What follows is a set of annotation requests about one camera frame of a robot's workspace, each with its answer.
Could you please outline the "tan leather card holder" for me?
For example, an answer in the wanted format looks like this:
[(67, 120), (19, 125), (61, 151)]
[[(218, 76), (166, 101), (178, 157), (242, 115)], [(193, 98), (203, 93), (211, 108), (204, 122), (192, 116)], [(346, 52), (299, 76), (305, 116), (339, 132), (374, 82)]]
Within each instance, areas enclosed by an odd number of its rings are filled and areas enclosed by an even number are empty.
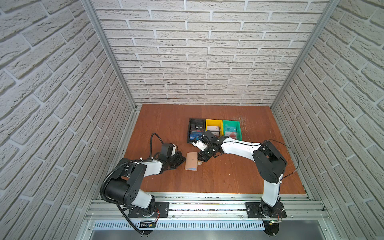
[(198, 166), (202, 164), (202, 161), (199, 160), (198, 152), (189, 152), (186, 156), (185, 162), (185, 170), (186, 171), (197, 171)]

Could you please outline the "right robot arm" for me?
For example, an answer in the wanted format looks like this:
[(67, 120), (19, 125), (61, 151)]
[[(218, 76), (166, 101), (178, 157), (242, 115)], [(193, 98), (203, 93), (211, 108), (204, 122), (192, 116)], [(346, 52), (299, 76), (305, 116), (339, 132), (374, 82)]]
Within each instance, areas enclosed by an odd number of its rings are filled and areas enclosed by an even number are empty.
[(211, 131), (205, 131), (201, 137), (193, 141), (197, 147), (198, 160), (207, 162), (216, 158), (217, 154), (230, 154), (251, 160), (257, 166), (264, 180), (261, 208), (263, 211), (272, 210), (280, 202), (280, 186), (283, 179), (287, 160), (271, 143), (249, 143), (228, 136), (217, 137)]

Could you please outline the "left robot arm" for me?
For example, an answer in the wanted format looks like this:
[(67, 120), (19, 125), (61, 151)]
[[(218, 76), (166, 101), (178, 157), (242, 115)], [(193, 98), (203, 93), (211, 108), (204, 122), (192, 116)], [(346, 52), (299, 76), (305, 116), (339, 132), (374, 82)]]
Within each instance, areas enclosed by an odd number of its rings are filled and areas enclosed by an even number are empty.
[(107, 203), (138, 208), (150, 215), (155, 212), (156, 198), (141, 190), (143, 179), (175, 170), (185, 161), (178, 147), (168, 143), (162, 145), (159, 153), (146, 159), (123, 158), (103, 180), (100, 196)]

